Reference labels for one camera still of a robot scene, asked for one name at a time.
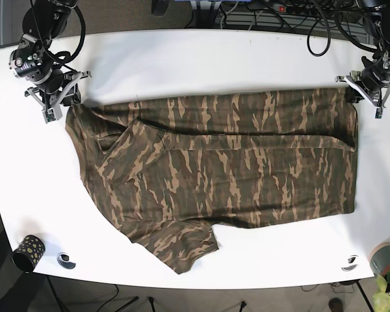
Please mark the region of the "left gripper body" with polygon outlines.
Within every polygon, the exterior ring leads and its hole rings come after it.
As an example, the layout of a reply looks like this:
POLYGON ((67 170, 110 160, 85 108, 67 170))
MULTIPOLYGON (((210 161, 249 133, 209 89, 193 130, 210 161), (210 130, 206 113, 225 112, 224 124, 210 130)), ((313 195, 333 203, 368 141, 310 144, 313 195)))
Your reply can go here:
POLYGON ((361 58, 364 69, 351 71, 348 75, 337 76, 335 81, 346 83, 357 90, 365 99, 376 108, 376 119, 381 119, 385 109, 385 102, 390 95, 390 57, 383 55, 376 60, 361 58))

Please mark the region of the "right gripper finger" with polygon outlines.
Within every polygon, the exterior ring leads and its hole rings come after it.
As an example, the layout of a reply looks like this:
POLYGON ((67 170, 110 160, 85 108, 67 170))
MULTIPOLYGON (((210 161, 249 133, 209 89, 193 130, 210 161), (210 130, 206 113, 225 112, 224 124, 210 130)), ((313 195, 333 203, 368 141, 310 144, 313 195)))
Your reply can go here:
POLYGON ((65 106, 70 107, 81 103, 81 92, 78 86, 73 86, 65 97, 65 106))

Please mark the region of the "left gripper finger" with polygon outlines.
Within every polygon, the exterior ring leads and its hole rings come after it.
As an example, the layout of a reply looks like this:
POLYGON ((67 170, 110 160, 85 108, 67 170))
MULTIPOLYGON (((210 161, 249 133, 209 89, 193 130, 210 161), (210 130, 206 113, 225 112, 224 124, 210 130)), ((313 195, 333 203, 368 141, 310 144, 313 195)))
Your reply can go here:
POLYGON ((360 101, 363 101, 365 98, 355 89, 353 89, 350 85, 346 87, 345 90, 345 100, 347 103, 356 104, 360 101))

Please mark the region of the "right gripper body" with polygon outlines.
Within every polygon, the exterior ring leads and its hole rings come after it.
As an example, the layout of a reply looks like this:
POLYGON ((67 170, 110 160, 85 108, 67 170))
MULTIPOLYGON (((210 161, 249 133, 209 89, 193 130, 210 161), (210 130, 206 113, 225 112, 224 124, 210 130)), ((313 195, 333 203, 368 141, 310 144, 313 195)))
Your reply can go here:
POLYGON ((45 123, 58 121, 62 118, 65 107, 65 97, 73 86, 78 86, 81 79, 91 77, 90 71, 51 71, 35 87, 28 88, 24 96, 31 96, 42 108, 45 123))

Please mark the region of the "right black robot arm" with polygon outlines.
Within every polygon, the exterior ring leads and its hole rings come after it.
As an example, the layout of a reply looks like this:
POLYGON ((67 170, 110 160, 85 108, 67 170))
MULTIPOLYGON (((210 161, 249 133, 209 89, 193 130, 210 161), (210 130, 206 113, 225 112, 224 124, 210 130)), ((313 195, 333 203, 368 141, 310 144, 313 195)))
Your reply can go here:
POLYGON ((77 1, 31 1, 30 4, 23 18, 23 35, 8 65, 17 78, 34 85, 25 91, 25 96, 38 102, 45 123, 49 123, 62 118, 62 106, 80 104, 78 82, 91 76, 89 71, 77 71, 68 66, 82 50, 86 26, 77 1), (75 12, 80 21, 78 46, 73 53, 53 53, 51 43, 64 32, 71 12, 75 12))

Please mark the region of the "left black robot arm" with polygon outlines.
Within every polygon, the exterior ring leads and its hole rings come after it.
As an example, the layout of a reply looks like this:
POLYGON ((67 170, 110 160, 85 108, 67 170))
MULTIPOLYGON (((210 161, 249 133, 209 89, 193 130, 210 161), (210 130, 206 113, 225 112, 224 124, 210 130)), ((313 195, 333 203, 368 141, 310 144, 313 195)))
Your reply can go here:
POLYGON ((380 119, 385 103, 390 96, 390 1, 330 1, 324 6, 320 1, 308 1, 315 15, 308 34, 320 23, 326 29, 326 47, 320 53, 308 51, 315 57, 325 55, 332 41, 332 27, 354 47, 368 52, 371 57, 362 57, 363 68, 335 78, 348 86, 347 98, 352 103, 362 100, 376 109, 375 118, 380 119))

